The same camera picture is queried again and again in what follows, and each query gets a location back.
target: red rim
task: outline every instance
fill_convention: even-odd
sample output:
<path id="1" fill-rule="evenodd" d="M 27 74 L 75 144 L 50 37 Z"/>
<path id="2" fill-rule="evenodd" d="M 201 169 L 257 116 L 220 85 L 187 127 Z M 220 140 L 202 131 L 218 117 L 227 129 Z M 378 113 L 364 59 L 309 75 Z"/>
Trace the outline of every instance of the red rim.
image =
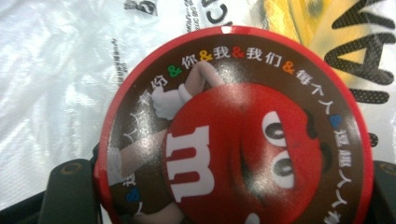
<path id="1" fill-rule="evenodd" d="M 124 98 L 126 92 L 130 89 L 133 85 L 135 80 L 138 76 L 147 69 L 154 61 L 160 58 L 165 52 L 187 43 L 189 41 L 202 38 L 205 36 L 211 35 L 254 35 L 258 37 L 264 37 L 275 42 L 278 42 L 282 45 L 285 45 L 291 49 L 295 49 L 299 51 L 302 55 L 305 56 L 308 60 L 316 64 L 325 74 L 328 75 L 330 80 L 334 83 L 334 85 L 338 88 L 338 90 L 342 93 L 345 97 L 351 113 L 353 114 L 357 125 L 359 127 L 360 134 L 368 133 L 363 117 L 361 115 L 360 109 L 355 102 L 354 97 L 350 93 L 347 86 L 344 82 L 334 73 L 334 71 L 323 62 L 315 53 L 310 51 L 309 49 L 305 48 L 304 46 L 287 39 L 284 36 L 277 35 L 262 29 L 252 28 L 252 27 L 245 27 L 245 26 L 223 26 L 223 27 L 213 27 L 213 28 L 206 28 L 204 30 L 200 30 L 197 32 L 192 32 L 181 37 L 178 37 L 165 45 L 161 46 L 160 48 L 153 51 L 146 59 L 144 59 L 132 72 L 131 74 L 125 79 L 124 83 L 121 85 L 120 89 L 116 93 L 108 111 L 106 114 L 106 119 L 103 125 L 103 130 L 101 133 L 101 140 L 99 146 L 99 155 L 98 160 L 95 165 L 94 169 L 94 181 L 96 183 L 96 187 L 98 189 L 99 197 L 101 200 L 102 205 L 107 210 L 110 215 L 111 220 L 114 223 L 120 223 L 119 217 L 117 212 L 113 208 L 113 203 L 111 200 L 110 189 L 108 186 L 107 181 L 107 172 L 106 172 L 106 160 L 107 160 L 107 143 L 109 140 L 111 127 L 113 124 L 113 120 L 117 114 L 117 110 L 120 106 L 121 100 Z M 372 153 L 371 153 L 371 145 L 370 140 L 367 135 L 361 136 L 361 144 L 363 147 L 363 173 L 364 178 L 362 181 L 362 189 L 361 189 L 361 197 L 360 197 L 360 204 L 357 208 L 357 214 L 355 216 L 355 223 L 361 223 L 365 219 L 366 212 L 368 210 L 369 202 L 371 199 L 372 188 L 373 188 L 373 163 L 372 163 Z"/>

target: cartoon eye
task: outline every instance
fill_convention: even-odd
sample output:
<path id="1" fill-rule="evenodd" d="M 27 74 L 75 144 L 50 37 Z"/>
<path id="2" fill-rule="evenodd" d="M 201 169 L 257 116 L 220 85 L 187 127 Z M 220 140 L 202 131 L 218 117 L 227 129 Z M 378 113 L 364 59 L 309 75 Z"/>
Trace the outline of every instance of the cartoon eye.
<path id="1" fill-rule="evenodd" d="M 275 111 L 269 112 L 262 119 L 262 133 L 268 142 L 276 147 L 285 147 L 286 140 L 279 116 Z"/>
<path id="2" fill-rule="evenodd" d="M 282 151 L 274 157 L 271 175 L 276 184 L 282 189 L 294 187 L 294 172 L 288 151 Z"/>

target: cartoon hand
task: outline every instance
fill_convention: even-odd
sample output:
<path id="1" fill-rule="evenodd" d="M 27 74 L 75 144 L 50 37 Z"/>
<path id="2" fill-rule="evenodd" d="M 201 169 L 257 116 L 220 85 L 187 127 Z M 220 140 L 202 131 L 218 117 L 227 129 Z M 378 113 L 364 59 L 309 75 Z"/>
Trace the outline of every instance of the cartoon hand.
<path id="1" fill-rule="evenodd" d="M 177 111 L 190 100 L 191 95 L 184 84 L 181 84 L 177 90 L 167 92 L 163 91 L 163 87 L 157 87 L 151 94 L 151 98 L 157 117 L 171 120 Z"/>

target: cartoon face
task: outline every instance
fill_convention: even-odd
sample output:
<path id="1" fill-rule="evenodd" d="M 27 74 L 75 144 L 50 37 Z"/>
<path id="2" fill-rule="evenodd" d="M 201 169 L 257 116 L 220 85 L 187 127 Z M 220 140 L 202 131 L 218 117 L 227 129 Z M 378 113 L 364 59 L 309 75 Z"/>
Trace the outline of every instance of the cartoon face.
<path id="1" fill-rule="evenodd" d="M 164 178 L 195 223 L 289 223 L 318 187 L 312 120 L 291 99 L 256 84 L 191 99 L 164 144 Z"/>

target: cartoon arm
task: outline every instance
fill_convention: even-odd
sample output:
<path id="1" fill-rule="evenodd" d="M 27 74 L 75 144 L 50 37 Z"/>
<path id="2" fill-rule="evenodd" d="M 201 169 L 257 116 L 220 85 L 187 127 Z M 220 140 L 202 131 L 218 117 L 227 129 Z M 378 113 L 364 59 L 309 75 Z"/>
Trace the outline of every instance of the cartoon arm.
<path id="1" fill-rule="evenodd" d="M 159 118 L 173 119 L 190 98 L 204 90 L 206 82 L 212 87 L 224 84 L 216 68 L 206 61 L 201 61 L 194 65 L 186 82 L 180 84 L 177 90 L 164 92 L 163 87 L 155 88 L 151 98 L 156 115 Z"/>

